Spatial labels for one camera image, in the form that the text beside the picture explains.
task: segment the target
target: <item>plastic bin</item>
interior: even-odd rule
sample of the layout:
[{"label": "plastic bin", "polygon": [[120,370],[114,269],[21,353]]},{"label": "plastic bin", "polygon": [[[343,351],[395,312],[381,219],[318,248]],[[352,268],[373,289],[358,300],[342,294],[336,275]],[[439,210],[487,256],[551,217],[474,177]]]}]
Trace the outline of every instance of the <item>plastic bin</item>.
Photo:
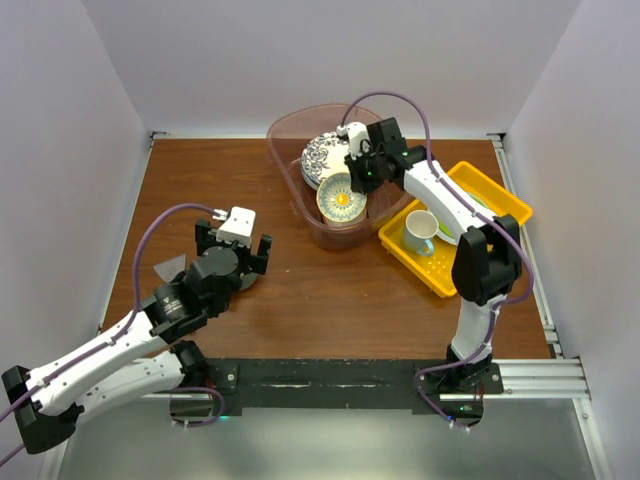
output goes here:
[{"label": "plastic bin", "polygon": [[[300,170],[300,154],[310,140],[336,129],[346,104],[319,105],[291,113],[276,121],[267,134],[267,158],[275,164],[293,200],[294,213],[300,215],[311,230],[313,240],[327,250],[343,250],[362,244],[396,213],[409,204],[411,196],[396,185],[385,183],[367,197],[367,218],[356,225],[331,227],[322,221],[316,204],[316,191],[304,181]],[[381,120],[364,108],[356,107],[348,122],[369,124]]]}]

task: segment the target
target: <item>cable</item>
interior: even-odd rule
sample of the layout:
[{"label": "cable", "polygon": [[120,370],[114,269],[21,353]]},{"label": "cable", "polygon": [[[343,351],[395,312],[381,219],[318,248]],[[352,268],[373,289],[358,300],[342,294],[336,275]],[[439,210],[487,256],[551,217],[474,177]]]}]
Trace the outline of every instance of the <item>cable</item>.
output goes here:
[{"label": "cable", "polygon": [[428,368],[424,368],[418,372],[416,372],[415,376],[414,376],[414,383],[416,384],[416,389],[418,391],[418,393],[420,394],[420,396],[429,404],[429,406],[431,406],[431,408],[441,417],[443,417],[445,420],[450,421],[450,425],[456,426],[456,427],[460,427],[460,428],[464,428],[467,431],[469,431],[468,427],[466,427],[465,425],[460,424],[459,422],[457,422],[456,420],[454,420],[453,418],[449,418],[449,416],[444,413],[444,411],[438,407],[422,390],[422,387],[419,384],[420,381],[420,376],[426,376],[429,375],[431,373],[434,372],[438,372],[438,371],[442,371],[442,370],[449,370],[452,368],[457,368],[463,365],[468,364],[469,362],[471,362],[472,360],[474,360],[478,355],[480,355],[482,353],[482,351],[485,349],[486,346],[488,346],[491,343],[491,339],[493,337],[493,332],[495,330],[495,326],[496,326],[496,318],[498,315],[498,311],[500,310],[500,307],[502,305],[512,305],[514,303],[519,303],[522,302],[525,298],[527,298],[529,296],[529,294],[533,291],[533,266],[531,265],[530,260],[527,258],[527,256],[524,254],[522,248],[520,247],[520,245],[518,245],[518,242],[516,242],[511,235],[509,235],[502,227],[500,227],[500,225],[498,225],[496,222],[494,222],[492,219],[487,218],[486,216],[482,215],[481,213],[477,212],[475,210],[475,208],[473,207],[473,205],[470,202],[467,202],[464,197],[462,197],[462,195],[460,195],[455,188],[447,181],[445,180],[444,177],[440,177],[435,165],[433,164],[433,159],[431,158],[431,136],[430,136],[430,132],[429,132],[429,123],[427,121],[427,116],[425,115],[424,111],[418,106],[417,103],[415,103],[413,100],[411,100],[410,98],[400,94],[400,93],[396,93],[396,92],[391,92],[388,90],[378,90],[378,91],[374,91],[374,92],[370,92],[370,93],[366,93],[360,97],[358,97],[351,105],[349,105],[349,107],[347,108],[346,112],[344,113],[343,117],[342,117],[342,121],[340,123],[340,125],[344,125],[345,120],[347,119],[347,116],[349,115],[349,113],[351,113],[351,110],[353,110],[353,108],[360,103],[362,100],[364,100],[365,98],[369,98],[369,97],[373,97],[373,96],[389,96],[389,97],[395,97],[395,98],[399,98],[400,100],[404,100],[405,102],[407,102],[409,105],[411,105],[415,111],[418,113],[418,115],[420,116],[420,120],[422,120],[422,125],[424,127],[424,133],[425,133],[425,142],[426,142],[426,150],[427,150],[427,165],[429,166],[429,169],[431,170],[431,173],[433,173],[433,175],[435,175],[436,177],[440,178],[440,183],[456,198],[456,200],[458,200],[467,210],[469,210],[469,212],[471,212],[472,216],[476,216],[477,218],[479,218],[481,221],[485,222],[486,224],[490,225],[495,231],[497,231],[508,243],[509,245],[516,251],[516,253],[518,254],[518,256],[520,257],[520,259],[522,260],[522,263],[524,263],[527,272],[528,272],[528,282],[527,282],[527,288],[525,290],[525,292],[514,299],[508,299],[508,300],[503,300],[501,302],[497,302],[490,310],[490,314],[489,314],[489,328],[487,329],[487,334],[485,335],[484,340],[482,341],[482,344],[468,357],[462,359],[462,360],[458,360],[457,362],[453,362],[453,363],[447,363],[444,365],[438,365],[436,367],[428,367]]},{"label": "cable", "polygon": [[15,457],[18,453],[20,453],[24,449],[24,444],[21,443],[16,448],[11,450],[2,460],[0,460],[0,468],[4,467],[4,464]]},{"label": "cable", "polygon": [[22,405],[23,402],[31,398],[35,393],[37,393],[46,385],[48,385],[51,382],[51,380],[55,379],[58,375],[66,372],[71,367],[74,367],[75,365],[86,360],[87,358],[103,350],[104,348],[110,345],[113,345],[113,342],[117,341],[123,335],[126,335],[127,330],[131,327],[131,325],[133,324],[133,321],[136,318],[136,315],[141,310],[141,307],[140,307],[140,260],[142,258],[142,252],[144,251],[144,248],[146,247],[147,242],[151,237],[151,234],[156,230],[156,228],[158,228],[158,226],[167,217],[173,215],[174,213],[180,210],[202,210],[206,213],[211,214],[212,216],[216,215],[217,213],[215,209],[205,207],[204,205],[200,205],[198,203],[181,203],[179,205],[175,205],[165,210],[162,214],[160,214],[158,218],[156,218],[151,223],[151,225],[149,225],[147,230],[144,232],[144,235],[142,235],[142,238],[140,239],[140,243],[138,243],[138,247],[136,248],[136,253],[133,257],[133,310],[131,311],[131,315],[129,316],[129,319],[127,320],[127,323],[124,325],[124,327],[121,328],[113,337],[111,337],[111,342],[103,342],[101,344],[96,345],[90,350],[87,350],[86,352],[78,355],[76,358],[69,360],[67,363],[61,365],[56,370],[54,370],[50,375],[43,377],[43,379],[40,382],[38,382],[37,385],[33,386],[27,392],[22,394],[20,398],[18,398],[15,402],[13,402],[6,410],[4,410],[0,414],[0,422],[4,421],[4,419],[7,418],[11,412],[15,411],[20,405]]},{"label": "cable", "polygon": [[171,392],[203,392],[203,393],[208,393],[209,395],[214,395],[215,397],[218,398],[218,400],[220,400],[220,408],[218,409],[218,413],[216,413],[214,416],[207,418],[206,420],[202,420],[201,422],[194,422],[191,423],[187,420],[173,420],[174,422],[176,422],[179,425],[184,425],[186,428],[191,428],[191,427],[204,427],[206,425],[211,425],[212,423],[214,423],[215,421],[217,421],[222,414],[224,413],[224,409],[225,409],[225,402],[224,402],[224,397],[222,396],[222,394],[220,392],[218,392],[217,390],[213,389],[213,388],[208,388],[208,387],[178,387],[178,388],[174,388],[173,390],[171,390]]}]

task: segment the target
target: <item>gray floor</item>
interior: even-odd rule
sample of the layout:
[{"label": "gray floor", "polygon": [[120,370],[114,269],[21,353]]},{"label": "gray floor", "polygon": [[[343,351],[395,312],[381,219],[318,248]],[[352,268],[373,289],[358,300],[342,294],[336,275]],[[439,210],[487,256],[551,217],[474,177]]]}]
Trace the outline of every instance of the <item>gray floor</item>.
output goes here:
[{"label": "gray floor", "polygon": [[593,479],[570,400],[487,403],[470,435],[403,411],[248,410],[184,431],[140,400],[70,442],[60,479]]}]

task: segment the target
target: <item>robotic arm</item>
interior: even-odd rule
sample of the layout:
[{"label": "robotic arm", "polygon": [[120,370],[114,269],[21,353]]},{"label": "robotic arm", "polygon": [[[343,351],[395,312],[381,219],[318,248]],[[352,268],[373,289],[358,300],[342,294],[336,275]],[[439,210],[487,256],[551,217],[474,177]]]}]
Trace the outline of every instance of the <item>robotic arm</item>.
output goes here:
[{"label": "robotic arm", "polygon": [[193,342],[174,342],[228,310],[244,275],[266,272],[271,237],[263,235],[251,253],[255,216],[234,207],[223,212],[219,228],[198,221],[198,258],[144,300],[141,311],[48,365],[15,366],[2,375],[28,453],[58,445],[78,423],[144,394],[202,384],[204,356]]},{"label": "robotic arm", "polygon": [[[518,222],[511,215],[497,217],[478,204],[448,177],[437,161],[427,159],[424,146],[408,147],[395,118],[370,125],[353,122],[338,127],[337,133],[349,142],[345,163],[353,191],[370,193],[385,181],[393,182],[428,205],[452,232],[458,243],[452,279],[462,305],[447,360],[460,362],[473,356],[479,346],[482,350],[469,363],[450,372],[449,381],[456,385],[477,376],[492,359],[491,343],[485,341],[491,328],[492,309],[504,301],[522,273],[513,247],[482,218],[493,219],[519,243]],[[465,207],[460,198],[472,209]]]}]

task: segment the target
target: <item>gray triangular object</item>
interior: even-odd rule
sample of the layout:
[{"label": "gray triangular object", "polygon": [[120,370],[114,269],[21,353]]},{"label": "gray triangular object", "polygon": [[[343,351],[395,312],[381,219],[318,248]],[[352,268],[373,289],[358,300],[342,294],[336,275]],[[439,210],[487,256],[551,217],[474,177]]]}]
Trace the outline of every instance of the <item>gray triangular object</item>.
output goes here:
[{"label": "gray triangular object", "polygon": [[153,266],[158,276],[165,282],[173,280],[179,272],[184,270],[187,266],[187,255],[183,253],[179,257],[166,260],[162,263]]}]

